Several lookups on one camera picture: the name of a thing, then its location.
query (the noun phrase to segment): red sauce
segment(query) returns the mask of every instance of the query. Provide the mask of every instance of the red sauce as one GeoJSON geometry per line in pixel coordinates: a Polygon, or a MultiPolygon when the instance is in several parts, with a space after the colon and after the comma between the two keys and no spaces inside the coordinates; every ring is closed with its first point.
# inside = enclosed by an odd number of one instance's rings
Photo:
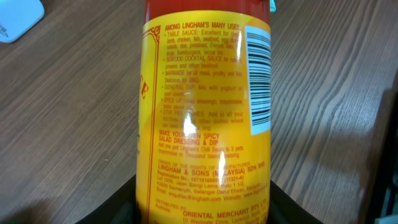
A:
{"type": "Polygon", "coordinates": [[[269,0],[147,0],[145,22],[173,12],[221,10],[247,14],[270,24],[269,0]]]}

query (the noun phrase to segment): black object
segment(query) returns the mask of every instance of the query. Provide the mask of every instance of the black object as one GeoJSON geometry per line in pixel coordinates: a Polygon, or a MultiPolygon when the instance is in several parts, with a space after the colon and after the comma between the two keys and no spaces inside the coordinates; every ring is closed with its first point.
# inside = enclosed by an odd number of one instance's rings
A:
{"type": "MultiPolygon", "coordinates": [[[[136,212],[136,176],[77,224],[135,224],[140,223],[136,212]]],[[[322,224],[295,203],[271,181],[270,209],[267,224],[322,224]]]]}
{"type": "Polygon", "coordinates": [[[390,115],[384,149],[366,215],[365,224],[375,219],[398,215],[398,98],[390,115]]]}

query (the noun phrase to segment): wood grain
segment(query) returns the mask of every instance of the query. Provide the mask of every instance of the wood grain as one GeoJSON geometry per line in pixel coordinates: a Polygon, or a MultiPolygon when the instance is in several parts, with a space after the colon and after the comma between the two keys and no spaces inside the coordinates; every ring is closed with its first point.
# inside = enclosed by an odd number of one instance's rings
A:
{"type": "MultiPolygon", "coordinates": [[[[0,220],[75,223],[136,171],[143,1],[42,1],[0,45],[0,220]]],[[[398,1],[280,0],[272,180],[325,223],[357,223],[398,68],[398,1]]]]}
{"type": "Polygon", "coordinates": [[[272,180],[321,221],[357,223],[391,108],[398,1],[277,5],[272,180]]]}

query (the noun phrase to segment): sauce bottle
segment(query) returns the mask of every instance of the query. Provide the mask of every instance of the sauce bottle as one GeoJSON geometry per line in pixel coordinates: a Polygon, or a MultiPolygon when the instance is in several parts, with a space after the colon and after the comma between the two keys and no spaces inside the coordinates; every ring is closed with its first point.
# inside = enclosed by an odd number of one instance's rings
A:
{"type": "Polygon", "coordinates": [[[147,0],[136,198],[142,223],[265,223],[269,1],[147,0]]]}

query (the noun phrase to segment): white barcode sticker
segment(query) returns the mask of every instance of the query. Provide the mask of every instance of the white barcode sticker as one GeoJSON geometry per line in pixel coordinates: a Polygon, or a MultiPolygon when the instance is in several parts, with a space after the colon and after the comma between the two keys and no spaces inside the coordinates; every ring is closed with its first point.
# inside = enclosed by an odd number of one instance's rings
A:
{"type": "Polygon", "coordinates": [[[257,27],[245,30],[250,124],[255,135],[271,128],[271,36],[257,27]]]}

